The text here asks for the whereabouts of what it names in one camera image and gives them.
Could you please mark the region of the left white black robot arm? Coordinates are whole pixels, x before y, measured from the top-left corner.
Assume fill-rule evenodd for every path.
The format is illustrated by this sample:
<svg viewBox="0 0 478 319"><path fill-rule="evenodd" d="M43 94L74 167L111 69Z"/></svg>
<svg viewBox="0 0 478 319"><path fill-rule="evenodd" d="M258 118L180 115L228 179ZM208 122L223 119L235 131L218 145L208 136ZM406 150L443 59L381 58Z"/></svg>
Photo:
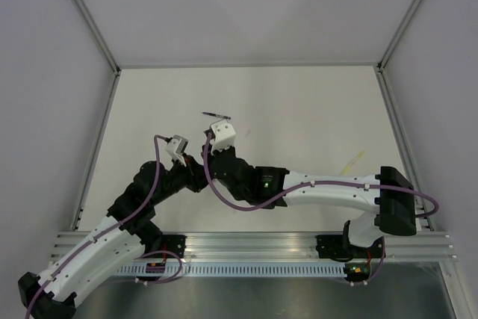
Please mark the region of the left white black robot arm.
<svg viewBox="0 0 478 319"><path fill-rule="evenodd" d="M198 193L207 186L204 167L184 158L169 170L158 161L145 163L87 237L51 267L19 279L27 318L72 318L95 289L136 258L182 259L181 244L165 243L152 218L155 205L180 190Z"/></svg>

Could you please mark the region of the yellow pen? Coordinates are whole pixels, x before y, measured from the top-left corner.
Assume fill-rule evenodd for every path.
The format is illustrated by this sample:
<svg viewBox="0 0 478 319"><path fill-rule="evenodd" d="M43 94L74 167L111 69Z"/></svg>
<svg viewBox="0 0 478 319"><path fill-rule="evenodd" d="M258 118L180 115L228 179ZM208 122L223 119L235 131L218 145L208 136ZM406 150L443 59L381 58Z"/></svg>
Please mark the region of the yellow pen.
<svg viewBox="0 0 478 319"><path fill-rule="evenodd" d="M357 163L362 157L363 155L365 154L365 151L362 150L360 151L354 158L352 158L348 163L347 165L342 169L342 171L340 172L340 175L341 176L344 176L346 175L350 169L354 166L355 163Z"/></svg>

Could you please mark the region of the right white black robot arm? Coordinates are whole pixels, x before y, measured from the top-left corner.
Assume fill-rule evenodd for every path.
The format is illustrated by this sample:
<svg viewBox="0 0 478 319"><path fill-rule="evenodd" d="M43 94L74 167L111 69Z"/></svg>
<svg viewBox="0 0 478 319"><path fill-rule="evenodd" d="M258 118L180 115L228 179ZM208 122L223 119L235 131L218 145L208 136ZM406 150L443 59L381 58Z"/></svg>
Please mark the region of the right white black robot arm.
<svg viewBox="0 0 478 319"><path fill-rule="evenodd" d="M416 235L412 184L394 167L379 173L341 179L313 176L282 167L254 167L236 156L235 148L203 152L205 177L214 194L228 206L244 211L297 205L327 205L361 212L344 224L340 246L356 257L384 235Z"/></svg>

